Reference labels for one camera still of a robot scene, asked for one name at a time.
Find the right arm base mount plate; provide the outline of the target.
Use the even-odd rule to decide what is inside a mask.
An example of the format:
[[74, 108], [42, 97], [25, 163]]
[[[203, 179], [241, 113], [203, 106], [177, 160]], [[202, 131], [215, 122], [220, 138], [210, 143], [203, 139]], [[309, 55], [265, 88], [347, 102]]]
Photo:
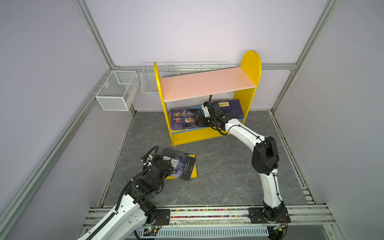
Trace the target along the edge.
[[291, 218], [285, 208], [249, 208], [249, 219], [252, 224], [289, 224]]

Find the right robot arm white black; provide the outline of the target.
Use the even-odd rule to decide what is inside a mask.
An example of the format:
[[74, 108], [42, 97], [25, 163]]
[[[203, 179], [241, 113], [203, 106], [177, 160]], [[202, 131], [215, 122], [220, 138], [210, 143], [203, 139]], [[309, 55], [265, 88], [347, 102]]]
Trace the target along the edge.
[[205, 122], [222, 136], [232, 135], [252, 150], [252, 167], [259, 174], [263, 187], [263, 218], [274, 223], [282, 220], [291, 222], [278, 182], [279, 153], [276, 140], [264, 137], [242, 124], [222, 110], [219, 102], [213, 102], [212, 96], [202, 105]]

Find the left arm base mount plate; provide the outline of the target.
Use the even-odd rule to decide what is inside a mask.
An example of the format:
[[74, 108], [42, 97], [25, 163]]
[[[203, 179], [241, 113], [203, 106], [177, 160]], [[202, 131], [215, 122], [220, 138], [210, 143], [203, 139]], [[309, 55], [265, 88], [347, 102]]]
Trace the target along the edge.
[[170, 209], [157, 209], [154, 212], [149, 213], [145, 225], [168, 226], [170, 224], [170, 220]]

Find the white vent grille panel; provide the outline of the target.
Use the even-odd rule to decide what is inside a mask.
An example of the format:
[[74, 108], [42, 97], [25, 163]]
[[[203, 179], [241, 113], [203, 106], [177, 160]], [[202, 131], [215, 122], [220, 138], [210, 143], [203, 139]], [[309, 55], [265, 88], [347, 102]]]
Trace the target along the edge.
[[219, 239], [237, 237], [268, 237], [267, 227], [204, 227], [204, 228], [162, 228], [155, 234], [149, 229], [138, 229], [137, 235], [142, 240], [173, 240], [173, 239]]

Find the dark purple book red circle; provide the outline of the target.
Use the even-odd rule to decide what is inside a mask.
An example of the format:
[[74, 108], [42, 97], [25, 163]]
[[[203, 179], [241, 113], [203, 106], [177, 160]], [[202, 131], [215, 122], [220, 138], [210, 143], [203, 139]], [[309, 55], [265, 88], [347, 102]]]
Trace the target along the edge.
[[201, 109], [171, 109], [171, 130], [181, 131], [203, 126]]

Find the aluminium rail with colourful strip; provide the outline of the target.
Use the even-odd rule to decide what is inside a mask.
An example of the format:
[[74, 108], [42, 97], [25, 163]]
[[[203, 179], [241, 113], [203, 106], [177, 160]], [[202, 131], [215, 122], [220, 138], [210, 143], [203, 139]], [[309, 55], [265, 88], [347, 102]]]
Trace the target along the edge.
[[[249, 206], [232, 207], [168, 207], [169, 227], [197, 227], [252, 224]], [[290, 205], [287, 206], [291, 225], [332, 225], [336, 223], [326, 205]]]

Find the yellow shelf with pink and blue boards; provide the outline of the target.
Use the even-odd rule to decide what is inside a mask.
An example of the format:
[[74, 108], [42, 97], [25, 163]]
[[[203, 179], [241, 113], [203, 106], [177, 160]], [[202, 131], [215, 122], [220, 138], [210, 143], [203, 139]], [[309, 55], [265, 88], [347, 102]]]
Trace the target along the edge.
[[154, 72], [171, 142], [177, 146], [216, 138], [220, 133], [211, 128], [172, 132], [167, 103], [234, 92], [234, 98], [240, 100], [246, 120], [262, 76], [262, 61], [257, 52], [248, 51], [237, 68], [162, 79], [158, 64], [154, 62]]

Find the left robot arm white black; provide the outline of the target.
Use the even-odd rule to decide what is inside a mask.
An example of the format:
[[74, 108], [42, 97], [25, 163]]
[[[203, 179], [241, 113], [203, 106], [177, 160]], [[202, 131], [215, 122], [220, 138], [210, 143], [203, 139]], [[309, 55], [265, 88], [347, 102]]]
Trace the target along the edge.
[[157, 207], [151, 202], [172, 173], [170, 160], [157, 157], [153, 146], [142, 158], [144, 169], [123, 187], [116, 205], [80, 240], [124, 240], [145, 224], [154, 223]]

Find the white mesh box basket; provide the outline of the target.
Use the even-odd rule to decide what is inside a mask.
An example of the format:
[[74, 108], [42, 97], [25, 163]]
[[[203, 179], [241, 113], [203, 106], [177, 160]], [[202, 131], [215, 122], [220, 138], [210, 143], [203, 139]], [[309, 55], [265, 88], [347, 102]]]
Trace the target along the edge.
[[130, 111], [139, 85], [137, 72], [111, 71], [96, 99], [104, 111]]

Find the black book white characters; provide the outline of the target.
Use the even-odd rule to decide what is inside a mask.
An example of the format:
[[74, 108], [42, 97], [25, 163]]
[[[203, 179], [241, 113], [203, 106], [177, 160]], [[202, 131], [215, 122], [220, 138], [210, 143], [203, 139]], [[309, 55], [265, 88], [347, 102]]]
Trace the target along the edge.
[[195, 155], [186, 155], [172, 149], [164, 149], [160, 159], [170, 161], [173, 166], [173, 171], [166, 180], [178, 179], [189, 182], [198, 176]]

